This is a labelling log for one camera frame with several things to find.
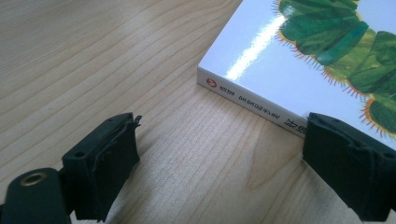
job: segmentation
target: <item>caterpillar illustration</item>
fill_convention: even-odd
[[[359,0],[279,0],[282,40],[296,56],[315,60],[331,82],[367,101],[361,118],[396,137],[396,35],[375,32],[357,12]]]

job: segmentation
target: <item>book spine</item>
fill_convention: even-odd
[[[261,98],[255,93],[243,89],[230,80],[206,71],[198,66],[198,84],[241,105],[242,107],[272,121],[274,124],[304,138],[307,119],[297,116],[288,110]]]

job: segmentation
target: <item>book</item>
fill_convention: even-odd
[[[380,12],[370,0],[305,2],[242,1],[197,82],[302,138],[315,112],[396,149],[396,24],[374,16],[395,2]]]

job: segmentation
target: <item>light wood surface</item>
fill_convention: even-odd
[[[302,161],[303,139],[196,84],[240,2],[1,1],[0,203],[132,111],[141,162],[106,223],[361,223]]]

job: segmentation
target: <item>red logo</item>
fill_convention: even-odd
[[[208,78],[206,80],[206,83],[207,83],[207,85],[209,85],[210,87],[213,87],[213,88],[216,88],[218,86],[218,84],[212,78]]]

